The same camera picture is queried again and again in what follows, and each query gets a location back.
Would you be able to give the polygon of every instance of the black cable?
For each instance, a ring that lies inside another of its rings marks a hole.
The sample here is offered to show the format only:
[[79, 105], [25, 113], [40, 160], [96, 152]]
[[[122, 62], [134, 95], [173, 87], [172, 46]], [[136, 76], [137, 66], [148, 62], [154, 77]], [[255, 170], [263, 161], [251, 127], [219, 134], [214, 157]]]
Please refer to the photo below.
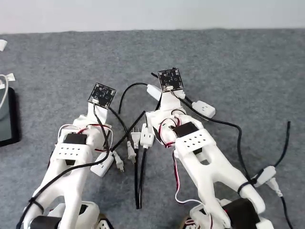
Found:
[[288, 216], [286, 201], [285, 201], [284, 197], [281, 197], [281, 201], [282, 201], [282, 204], [283, 204], [284, 214], [285, 214], [285, 218], [286, 218], [286, 221], [288, 223], [288, 226], [289, 226], [290, 229], [294, 229], [291, 222], [290, 222], [289, 216]]
[[135, 152], [135, 163], [134, 163], [134, 199], [135, 207], [139, 209], [139, 192], [138, 192], [138, 153], [139, 149], [134, 149]]
[[152, 75], [153, 77], [156, 77], [156, 78], [158, 79], [158, 76], [157, 76], [155, 73], [151, 73], [151, 75]]
[[139, 120], [142, 118], [142, 116], [144, 114], [145, 114], [145, 111], [142, 111], [140, 116], [134, 121], [134, 123], [131, 125], [131, 127], [129, 127], [129, 129], [127, 130], [127, 133], [125, 133], [124, 136], [117, 142], [117, 144], [115, 144], [115, 146], [111, 148], [111, 151], [115, 150], [124, 141], [124, 139], [132, 131], [132, 129], [135, 127], [135, 125], [137, 125], [137, 123], [139, 122]]
[[284, 145], [284, 149], [283, 149], [282, 155], [281, 155], [280, 159], [278, 159], [278, 161], [275, 163], [274, 167], [277, 167], [281, 163], [281, 161], [283, 160], [283, 158], [286, 155], [288, 144], [289, 144], [290, 123], [291, 123], [290, 121], [287, 122], [286, 140], [285, 140], [285, 145]]
[[146, 159], [146, 152], [147, 148], [143, 150], [143, 157], [141, 163], [141, 170], [140, 170], [140, 181], [139, 181], [139, 207], [142, 208], [142, 188], [143, 188], [143, 180], [144, 180], [144, 168], [145, 168], [145, 159]]
[[184, 111], [180, 110], [180, 109], [173, 109], [172, 112], [171, 112], [171, 115], [173, 115], [174, 111], [180, 111], [180, 112], [182, 112], [183, 114], [186, 115], [186, 113]]
[[185, 96], [185, 100], [188, 101], [190, 104], [192, 104], [192, 101], [189, 97]]
[[158, 101], [158, 104], [157, 104], [157, 106], [156, 106], [156, 108], [155, 108], [155, 111], [156, 111], [156, 110], [159, 110], [160, 105], [161, 105], [161, 100], [162, 100], [162, 94], [161, 94], [160, 99], [159, 99], [159, 101]]
[[124, 121], [119, 117], [118, 113], [116, 113], [111, 107], [109, 107], [109, 110], [116, 116], [116, 118], [120, 121], [122, 127], [124, 128], [125, 133], [127, 133], [127, 127], [124, 123]]
[[201, 118], [204, 118], [204, 119], [207, 119], [209, 121], [212, 121], [214, 123], [220, 123], [220, 124], [224, 124], [224, 125], [229, 125], [229, 126], [232, 126], [234, 128], [236, 128], [238, 130], [238, 139], [237, 139], [237, 153], [238, 153], [238, 159], [239, 159], [239, 162], [245, 172], [245, 177], [247, 178], [247, 180], [250, 182], [250, 184], [252, 184], [251, 182], [251, 178], [250, 178], [250, 175], [248, 173], [248, 170], [246, 168], [246, 165], [244, 163], [244, 159], [243, 159], [243, 155], [242, 155], [242, 151], [241, 151], [241, 141], [242, 141], [242, 129], [240, 128], [240, 126], [238, 125], [235, 125], [233, 123], [229, 123], [229, 122], [224, 122], [224, 121], [220, 121], [220, 120], [216, 120], [216, 119], [213, 119], [213, 118], [209, 118], [201, 113], [199, 113], [198, 111], [196, 111], [194, 108], [192, 108], [192, 106], [190, 104], [188, 104], [186, 101], [184, 101], [183, 99], [181, 98], [178, 98], [183, 104], [185, 104], [188, 108], [190, 108], [195, 114], [197, 114], [198, 116], [200, 116]]
[[130, 89], [130, 88], [132, 88], [133, 86], [136, 86], [136, 85], [145, 85], [145, 86], [147, 86], [147, 83], [142, 83], [142, 82], [133, 83], [133, 84], [129, 85], [129, 86], [125, 89], [125, 91], [124, 91], [123, 94], [122, 94], [121, 100], [120, 100], [119, 111], [118, 111], [119, 114], [121, 113], [121, 108], [122, 108], [122, 104], [123, 104], [123, 98], [124, 98], [126, 92], [128, 91], [128, 89]]
[[73, 166], [73, 167], [70, 167], [66, 170], [64, 170], [63, 172], [61, 172], [59, 175], [57, 175], [55, 178], [53, 178], [51, 181], [49, 181], [44, 187], [42, 187], [35, 196], [33, 196], [31, 199], [30, 199], [30, 202], [28, 203], [27, 207], [24, 209], [23, 211], [23, 214], [22, 216], [20, 217], [20, 220], [18, 222], [18, 224], [16, 225], [16, 229], [20, 229], [21, 228], [21, 225], [22, 225], [22, 222], [26, 216], [26, 214], [28, 213], [30, 207], [33, 205], [33, 202], [36, 201], [36, 199], [43, 193], [43, 191], [45, 191], [49, 186], [51, 186], [55, 181], [57, 181], [59, 178], [61, 178], [63, 175], [69, 173], [70, 171], [73, 171], [75, 169], [78, 169], [78, 168], [84, 168], [84, 167], [91, 167], [91, 166], [95, 166], [95, 165], [98, 165], [100, 163], [102, 163], [103, 161], [105, 161], [107, 159], [107, 157], [109, 156], [109, 144], [108, 144], [108, 138], [107, 138], [107, 135], [106, 135], [106, 132], [105, 132], [105, 129], [104, 129], [104, 126], [102, 125], [100, 119], [98, 118], [98, 116], [96, 115], [96, 112], [95, 112], [95, 105], [93, 106], [93, 112], [94, 112], [94, 115], [99, 123], [99, 125], [101, 125], [101, 129], [102, 129], [102, 133], [104, 135], [104, 138], [105, 138], [105, 143], [106, 143], [106, 156], [99, 160], [99, 161], [96, 161], [96, 162], [93, 162], [93, 163], [87, 163], [87, 164], [83, 164], [83, 165], [79, 165], [79, 166]]

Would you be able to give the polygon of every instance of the black circuit board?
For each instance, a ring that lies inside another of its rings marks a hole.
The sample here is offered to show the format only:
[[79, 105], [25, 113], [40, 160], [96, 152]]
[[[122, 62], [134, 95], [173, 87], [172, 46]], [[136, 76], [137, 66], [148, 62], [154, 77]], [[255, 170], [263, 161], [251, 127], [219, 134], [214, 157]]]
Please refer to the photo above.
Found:
[[177, 91], [183, 89], [183, 83], [178, 68], [159, 71], [158, 77], [162, 92]]
[[116, 90], [107, 87], [103, 84], [96, 83], [94, 89], [92, 90], [89, 96], [88, 102], [108, 109], [114, 98], [115, 93]]

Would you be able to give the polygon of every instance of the white plug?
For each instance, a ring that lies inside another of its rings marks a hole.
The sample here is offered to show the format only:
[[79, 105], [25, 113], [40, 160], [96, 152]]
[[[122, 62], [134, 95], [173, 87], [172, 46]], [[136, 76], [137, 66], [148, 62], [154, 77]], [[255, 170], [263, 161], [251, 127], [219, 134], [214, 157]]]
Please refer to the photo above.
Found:
[[216, 114], [216, 110], [214, 107], [200, 100], [197, 102], [193, 102], [192, 107], [200, 114], [209, 118], [212, 118]]
[[131, 132], [131, 136], [132, 136], [132, 141], [133, 141], [133, 147], [135, 149], [139, 148], [139, 142], [140, 142], [140, 138], [141, 138], [141, 132], [140, 130], [138, 132]]
[[0, 51], [3, 52], [5, 49], [5, 46], [8, 42], [6, 40], [0, 40]]
[[[95, 162], [102, 160], [105, 156], [106, 156], [106, 152], [102, 152], [95, 160]], [[98, 165], [91, 166], [90, 170], [99, 177], [103, 177], [110, 168], [110, 166], [112, 165], [113, 161], [114, 158], [112, 156], [112, 152], [110, 152], [106, 160], [104, 160], [102, 163], [99, 163]]]
[[150, 94], [155, 100], [159, 101], [161, 97], [161, 90], [154, 85], [147, 85], [147, 93]]
[[132, 163], [135, 163], [135, 152], [132, 147], [132, 143], [130, 141], [127, 141], [127, 151], [128, 151], [128, 160], [131, 160]]
[[282, 196], [283, 196], [283, 194], [282, 194], [282, 192], [281, 192], [281, 190], [280, 190], [280, 187], [279, 187], [279, 185], [278, 185], [278, 183], [277, 183], [275, 177], [273, 177], [273, 178], [271, 178], [270, 180], [268, 180], [268, 181], [266, 182], [266, 184], [267, 184], [272, 190], [274, 190], [274, 191], [277, 193], [277, 195], [278, 195], [279, 197], [282, 197]]
[[113, 151], [113, 156], [114, 156], [117, 168], [121, 172], [124, 172], [124, 163], [123, 163], [123, 161], [121, 160], [120, 156], [118, 155], [118, 153], [115, 150]]
[[268, 180], [273, 178], [276, 175], [276, 170], [274, 166], [268, 166], [263, 169], [261, 175], [256, 179], [256, 183], [254, 184], [255, 187], [260, 187]]
[[146, 123], [142, 125], [140, 144], [143, 148], [152, 147], [154, 135], [149, 133]]

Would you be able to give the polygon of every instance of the electrical plug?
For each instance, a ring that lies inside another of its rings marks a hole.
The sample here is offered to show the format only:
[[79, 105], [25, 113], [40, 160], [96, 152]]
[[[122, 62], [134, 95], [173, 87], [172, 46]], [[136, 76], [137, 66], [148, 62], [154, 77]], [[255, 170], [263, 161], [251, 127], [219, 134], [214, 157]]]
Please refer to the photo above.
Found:
[[193, 102], [192, 107], [200, 114], [207, 116], [209, 118], [212, 118], [216, 114], [216, 110], [214, 107], [200, 100], [197, 102]]
[[132, 147], [132, 143], [130, 141], [127, 141], [127, 151], [128, 151], [128, 160], [131, 160], [132, 163], [135, 163], [135, 152]]
[[273, 178], [275, 175], [276, 170], [274, 166], [268, 166], [262, 169], [258, 174], [253, 177], [253, 180], [255, 180], [254, 186], [260, 187], [261, 185], [269, 181], [271, 178]]
[[132, 136], [132, 141], [133, 141], [133, 147], [135, 149], [139, 148], [139, 142], [140, 142], [140, 138], [141, 138], [141, 132], [140, 129], [138, 129], [137, 132], [134, 131], [134, 129], [131, 132], [131, 136]]
[[114, 160], [116, 162], [116, 166], [117, 168], [121, 171], [121, 172], [124, 172], [124, 163], [123, 161], [121, 160], [120, 156], [118, 155], [118, 153], [114, 150], [112, 152], [113, 156], [114, 156]]
[[268, 180], [268, 181], [266, 182], [266, 184], [267, 184], [272, 190], [274, 190], [274, 191], [277, 193], [277, 195], [278, 195], [279, 197], [282, 197], [282, 196], [283, 196], [283, 194], [282, 194], [282, 192], [281, 192], [281, 190], [280, 190], [280, 187], [279, 187], [279, 185], [278, 185], [278, 183], [277, 183], [275, 177], [273, 177], [273, 178], [271, 178], [270, 180]]
[[149, 148], [153, 145], [154, 135], [149, 133], [146, 123], [142, 125], [140, 144], [143, 148]]

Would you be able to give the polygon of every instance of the gray floor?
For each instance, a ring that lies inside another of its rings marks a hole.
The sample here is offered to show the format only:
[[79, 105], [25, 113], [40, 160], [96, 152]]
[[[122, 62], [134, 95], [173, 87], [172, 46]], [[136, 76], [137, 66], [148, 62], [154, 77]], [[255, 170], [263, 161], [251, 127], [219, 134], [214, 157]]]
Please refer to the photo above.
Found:
[[[95, 82], [117, 89], [117, 109], [124, 89], [134, 82], [158, 85], [150, 72], [179, 67], [186, 94], [217, 109], [216, 117], [239, 124], [242, 150], [254, 174], [280, 156], [287, 120], [292, 121], [288, 154], [277, 180], [295, 228], [305, 221], [305, 30], [207, 30], [65, 32], [3, 35], [9, 43], [0, 53], [0, 73], [14, 72], [20, 100], [22, 140], [0, 148], [0, 228], [14, 228], [34, 189], [43, 178], [58, 128], [85, 114]], [[156, 105], [139, 86], [126, 95], [122, 118], [130, 125]], [[115, 141], [123, 130], [113, 115], [108, 123]], [[219, 148], [240, 168], [234, 129], [206, 123]], [[118, 149], [126, 167], [112, 166], [105, 178], [90, 174], [84, 200], [96, 202], [116, 229], [177, 228], [192, 204], [174, 201], [171, 152], [157, 142], [149, 149], [143, 209], [135, 210], [133, 169], [125, 146]], [[179, 164], [181, 199], [197, 191]], [[236, 198], [216, 185], [220, 198]], [[280, 199], [268, 187], [258, 192], [265, 216], [276, 229], [288, 228]]]

